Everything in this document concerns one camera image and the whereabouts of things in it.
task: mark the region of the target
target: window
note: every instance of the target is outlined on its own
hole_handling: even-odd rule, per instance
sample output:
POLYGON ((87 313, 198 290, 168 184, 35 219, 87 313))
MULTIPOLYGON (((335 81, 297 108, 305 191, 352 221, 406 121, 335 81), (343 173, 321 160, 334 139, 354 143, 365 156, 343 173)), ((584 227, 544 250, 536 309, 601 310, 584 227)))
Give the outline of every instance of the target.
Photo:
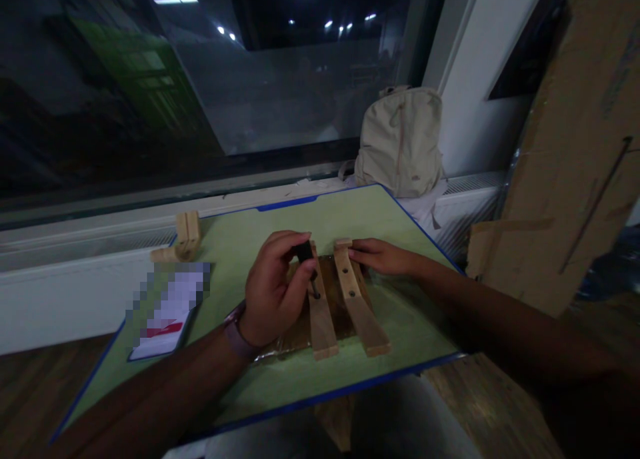
POLYGON ((6 229, 15 211, 354 159, 378 92, 420 84, 442 0, 4 3, 6 229))

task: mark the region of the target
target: person's right hand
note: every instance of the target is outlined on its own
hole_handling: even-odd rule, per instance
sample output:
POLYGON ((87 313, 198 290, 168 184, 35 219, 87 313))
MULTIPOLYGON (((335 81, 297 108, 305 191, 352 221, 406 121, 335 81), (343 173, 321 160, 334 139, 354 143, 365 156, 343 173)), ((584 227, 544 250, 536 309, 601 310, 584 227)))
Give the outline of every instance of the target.
POLYGON ((412 274, 420 263, 420 254, 379 239, 355 239, 349 257, 380 274, 412 274))

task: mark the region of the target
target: blue border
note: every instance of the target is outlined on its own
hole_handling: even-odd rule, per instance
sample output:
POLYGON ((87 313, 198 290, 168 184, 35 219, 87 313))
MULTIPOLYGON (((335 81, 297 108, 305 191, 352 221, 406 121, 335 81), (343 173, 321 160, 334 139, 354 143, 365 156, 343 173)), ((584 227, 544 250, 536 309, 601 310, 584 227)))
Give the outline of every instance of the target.
POLYGON ((62 422, 60 422, 60 425, 58 426, 58 429, 55 430, 55 432, 53 433, 51 439, 49 439, 49 445, 51 445, 53 443, 53 441, 58 439, 58 436, 60 435, 60 433, 62 433, 62 429, 65 427, 67 421, 71 417, 75 407, 78 405, 78 402, 80 402, 80 399, 85 394, 85 391, 89 387, 89 384, 93 380, 93 377, 98 372, 98 369, 100 369, 100 366, 102 366, 102 362, 104 361, 105 357, 107 357, 107 354, 111 350, 111 347, 113 346, 113 343, 115 342, 117 337, 120 335, 120 332, 122 331, 122 328, 124 326, 125 326, 125 321, 123 320, 122 323, 120 324, 120 327, 118 328, 118 331, 116 331, 113 334, 113 336, 111 337, 111 339, 109 340, 109 344, 107 344, 107 347, 102 352, 102 355, 100 356, 100 359, 98 359, 98 362, 96 363, 96 365, 94 366, 93 370, 91 371, 91 374, 89 375, 89 377, 87 378, 85 383, 82 385, 82 389, 80 389, 80 392, 78 392, 78 394, 76 395, 75 399, 71 403, 71 407, 69 407, 69 410, 67 411, 64 419, 62 419, 62 422))
MULTIPOLYGON (((362 188, 366 188, 366 187, 380 187, 380 188, 382 188, 383 191, 385 191, 391 197, 391 199, 394 200, 394 202, 398 205, 398 207, 409 217, 409 219, 411 219, 413 224, 415 224, 416 227, 420 231, 422 231, 422 233, 427 238, 429 238, 429 240, 438 249, 438 251, 440 251, 440 253, 445 258, 447 258, 447 260, 455 268, 455 270, 457 270, 463 276, 466 276, 466 274, 451 260, 451 258, 449 256, 447 256, 447 253, 444 252, 440 248, 440 246, 438 246, 438 244, 431 238, 431 236, 429 236, 427 234, 427 232, 424 229, 422 229, 422 227, 417 223, 417 221, 400 205, 400 203, 398 203, 397 199, 395 197, 393 197, 393 195, 384 186, 379 185, 379 184, 367 185, 367 186, 362 186, 362 187, 359 187, 359 188, 343 189, 341 191, 332 191, 330 193, 322 193, 322 194, 318 194, 318 195, 314 195, 314 196, 306 196, 306 197, 302 197, 302 198, 298 198, 298 199, 292 199, 290 201, 281 201, 280 203, 273 203, 273 204, 270 204, 270 205, 263 205, 263 206, 245 208, 245 209, 238 209, 237 211, 229 211, 228 213, 221 213, 221 214, 218 214, 218 215, 205 216, 205 217, 203 217, 201 219, 207 219, 207 218, 217 217, 217 216, 225 216, 225 215, 229 215, 229 214, 240 213, 242 211, 249 211, 251 209, 257 209, 258 211, 263 213, 265 211, 272 211, 274 209, 280 209, 280 208, 285 208, 285 207, 290 207, 290 206, 297 206, 297 205, 300 205, 300 204, 312 203, 312 202, 316 201, 320 196, 326 196, 326 195, 338 194, 338 193, 346 193, 347 191, 353 191, 354 189, 362 189, 362 188)), ((173 242, 175 241, 176 236, 177 235, 174 234, 173 239, 171 240, 171 244, 173 244, 173 242)), ((69 408, 69 411, 67 412, 67 415, 64 417, 64 419, 62 419, 62 422, 58 426, 58 429, 56 429, 56 431, 53 433, 53 436, 51 437, 51 439, 49 441, 49 444, 52 444, 53 441, 55 441, 58 438, 60 433, 62 433, 62 429, 66 425, 67 421, 69 420, 69 417, 71 417, 71 414, 73 413, 74 409, 78 405, 78 402, 80 401, 80 399, 84 395, 85 391, 89 387, 89 384, 93 380, 93 377, 96 375, 96 373, 100 369, 100 366, 102 365, 102 362, 104 361, 105 357, 107 356, 107 354, 111 350, 111 347, 113 346, 113 343, 115 342, 117 337, 120 335, 120 332, 122 331, 122 328, 124 327, 124 325, 125 325, 125 321, 123 321, 122 324, 120 324, 120 327, 118 328, 118 331, 113 335, 113 337, 109 341, 109 344, 107 345, 106 349, 104 350, 104 352, 100 356, 100 359, 98 360, 97 364, 95 365, 95 367, 91 371, 91 374, 89 375, 88 379, 85 381, 84 385, 82 386, 82 389, 80 389, 80 392, 78 393, 78 395, 73 400, 73 403, 71 404, 71 407, 69 408)), ((311 398, 302 399, 300 401, 293 402, 293 403, 288 404, 286 406, 282 406, 282 407, 279 407, 279 408, 276 408, 276 409, 271 409, 271 410, 268 410, 268 411, 265 411, 265 412, 261 412, 260 414, 254 414, 253 416, 238 420, 236 422, 230 422, 228 424, 225 424, 224 426, 220 426, 218 428, 213 428, 213 429, 208 430, 206 432, 198 433, 198 434, 196 434, 194 436, 186 437, 184 440, 180 441, 180 444, 186 444, 188 442, 193 442, 193 441, 198 440, 198 439, 211 437, 211 436, 214 436, 214 435, 219 434, 221 432, 226 432, 226 431, 230 431, 230 430, 233 430, 233 429, 237 429, 239 427, 247 426, 247 425, 252 424, 254 422, 258 422, 258 421, 261 421, 261 420, 264 420, 264 419, 275 417, 275 416, 278 416, 280 414, 284 414, 284 413, 287 413, 287 412, 292 412, 292 411, 295 411, 295 410, 298 410, 298 409, 302 409, 302 408, 305 408, 305 407, 308 407, 308 406, 312 406, 314 404, 318 404, 320 402, 324 402, 324 401, 327 401, 327 400, 330 400, 330 399, 338 398, 338 397, 344 396, 346 394, 352 394, 354 392, 358 392, 358 391, 361 391, 363 389, 366 389, 366 388, 369 388, 369 387, 372 387, 372 386, 376 386, 376 385, 382 384, 384 382, 388 382, 390 380, 399 378, 401 376, 405 376, 407 374, 412 374, 414 372, 419 372, 421 370, 432 368, 432 367, 435 367, 435 366, 440 366, 442 364, 446 364, 448 362, 451 362, 451 361, 454 361, 454 360, 458 360, 458 359, 461 359, 461 358, 466 357, 466 356, 467 356, 466 352, 462 352, 462 351, 454 352, 453 354, 450 354, 448 356, 442 356, 441 358, 436 358, 436 359, 433 359, 433 360, 430 360, 430 361, 427 361, 427 362, 422 362, 421 364, 416 364, 415 366, 410 366, 408 368, 404 368, 404 369, 400 369, 400 370, 397 370, 397 371, 393 371, 393 372, 390 372, 388 374, 383 374, 382 376, 376 376, 374 378, 370 378, 370 379, 364 380, 362 382, 358 382, 356 384, 352 384, 350 386, 346 386, 346 387, 343 387, 343 388, 340 388, 340 389, 336 389, 336 390, 333 390, 333 391, 330 391, 330 392, 325 392, 323 394, 319 394, 319 395, 311 397, 311 398)))

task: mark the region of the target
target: beige backpack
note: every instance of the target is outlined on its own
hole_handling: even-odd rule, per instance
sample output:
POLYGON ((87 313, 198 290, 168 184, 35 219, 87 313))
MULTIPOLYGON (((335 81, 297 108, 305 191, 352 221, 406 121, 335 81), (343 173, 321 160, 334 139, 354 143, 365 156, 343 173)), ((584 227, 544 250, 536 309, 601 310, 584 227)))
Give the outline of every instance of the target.
POLYGON ((359 186, 379 183, 396 197, 429 192, 444 175, 438 150, 442 100, 430 88, 387 88, 365 113, 355 161, 359 186))

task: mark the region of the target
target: wristwatch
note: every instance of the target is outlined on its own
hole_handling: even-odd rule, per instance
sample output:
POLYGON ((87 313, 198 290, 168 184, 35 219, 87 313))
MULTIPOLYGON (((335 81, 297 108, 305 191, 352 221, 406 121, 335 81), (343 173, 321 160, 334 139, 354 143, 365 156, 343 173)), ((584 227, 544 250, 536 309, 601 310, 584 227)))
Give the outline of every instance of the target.
POLYGON ((229 339, 231 349, 241 358, 255 360, 262 348, 252 346, 240 334, 238 322, 247 308, 247 301, 242 300, 225 318, 225 336, 229 339))

